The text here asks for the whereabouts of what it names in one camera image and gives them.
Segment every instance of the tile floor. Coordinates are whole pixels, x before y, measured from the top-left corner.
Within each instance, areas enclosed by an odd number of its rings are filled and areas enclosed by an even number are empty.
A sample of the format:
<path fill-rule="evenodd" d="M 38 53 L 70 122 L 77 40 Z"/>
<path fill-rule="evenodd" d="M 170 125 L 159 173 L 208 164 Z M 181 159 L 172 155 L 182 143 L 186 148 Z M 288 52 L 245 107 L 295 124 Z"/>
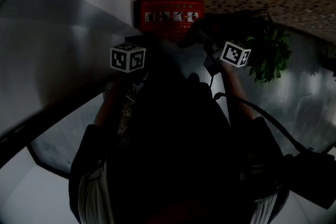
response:
<path fill-rule="evenodd" d="M 280 79 L 264 84 L 254 82 L 254 77 L 248 76 L 249 68 L 239 68 L 237 74 L 252 103 L 275 117 L 305 147 L 322 152 L 336 141 L 336 81 L 318 59 L 328 45 L 293 33 L 289 40 L 292 55 Z M 187 77 L 194 72 L 201 81 L 210 83 L 211 77 L 203 66 L 202 45 L 180 49 L 164 42 L 163 47 L 173 56 L 183 75 Z M 328 47 L 331 57 L 335 51 Z M 214 78 L 212 92 L 224 92 L 220 75 Z M 102 102 L 102 95 L 97 96 L 35 139 L 32 145 L 41 160 L 70 171 L 85 128 L 93 123 Z M 228 117 L 226 99 L 219 99 L 218 104 Z M 271 124 L 269 127 L 284 154 L 297 154 L 275 127 Z"/>

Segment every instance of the black strap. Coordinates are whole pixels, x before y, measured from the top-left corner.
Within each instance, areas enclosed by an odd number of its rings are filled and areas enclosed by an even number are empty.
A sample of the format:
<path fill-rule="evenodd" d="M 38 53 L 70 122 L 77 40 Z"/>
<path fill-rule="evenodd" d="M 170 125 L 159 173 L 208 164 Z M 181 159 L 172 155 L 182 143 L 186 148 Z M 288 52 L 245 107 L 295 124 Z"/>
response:
<path fill-rule="evenodd" d="M 269 122 L 271 122 L 278 130 L 283 133 L 285 137 L 293 144 L 293 146 L 301 153 L 312 153 L 308 149 L 306 149 L 304 146 L 302 146 L 299 142 L 297 142 L 288 132 L 287 130 L 276 120 L 274 119 L 270 114 L 268 114 L 265 110 L 261 109 L 260 107 L 256 106 L 255 104 L 252 104 L 244 99 L 241 99 L 239 97 L 236 97 L 232 94 L 228 93 L 222 93 L 218 92 L 215 94 L 214 99 L 218 100 L 221 97 L 227 97 L 231 99 L 236 99 L 237 101 L 244 103 L 251 108 L 253 108 L 255 111 L 259 112 L 264 118 L 266 118 Z"/>

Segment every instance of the white cube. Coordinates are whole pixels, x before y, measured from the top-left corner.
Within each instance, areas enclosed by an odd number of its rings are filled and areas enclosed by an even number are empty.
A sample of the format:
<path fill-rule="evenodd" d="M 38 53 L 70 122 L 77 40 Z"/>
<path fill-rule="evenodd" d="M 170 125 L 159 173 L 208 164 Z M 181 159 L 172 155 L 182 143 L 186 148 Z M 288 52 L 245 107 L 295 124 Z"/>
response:
<path fill-rule="evenodd" d="M 130 44 L 111 48 L 110 66 L 126 73 L 136 71 L 145 65 L 146 49 Z"/>
<path fill-rule="evenodd" d="M 246 64 L 250 52 L 250 49 L 244 49 L 239 45 L 227 41 L 220 58 L 222 61 L 228 62 L 235 67 L 242 67 Z"/>

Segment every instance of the green plant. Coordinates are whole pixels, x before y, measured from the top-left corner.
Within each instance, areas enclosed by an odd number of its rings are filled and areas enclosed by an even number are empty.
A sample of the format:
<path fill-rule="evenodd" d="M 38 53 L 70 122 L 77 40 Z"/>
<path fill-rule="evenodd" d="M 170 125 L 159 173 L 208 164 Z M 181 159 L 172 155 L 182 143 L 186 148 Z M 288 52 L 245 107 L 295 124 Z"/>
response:
<path fill-rule="evenodd" d="M 288 35 L 283 29 L 275 27 L 272 19 L 258 20 L 255 32 L 247 36 L 244 45 L 251 49 L 247 66 L 249 74 L 255 74 L 255 81 L 270 82 L 281 77 L 281 71 L 287 68 L 291 54 L 288 50 Z"/>

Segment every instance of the red sign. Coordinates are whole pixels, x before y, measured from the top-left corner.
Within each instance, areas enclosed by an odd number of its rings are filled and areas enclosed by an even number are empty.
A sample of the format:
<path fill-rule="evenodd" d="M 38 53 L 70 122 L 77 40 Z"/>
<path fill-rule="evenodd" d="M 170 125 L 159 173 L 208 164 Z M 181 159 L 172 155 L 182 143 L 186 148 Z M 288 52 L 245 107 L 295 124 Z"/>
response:
<path fill-rule="evenodd" d="M 198 0 L 142 0 L 140 31 L 161 37 L 182 38 L 190 25 L 204 17 Z"/>

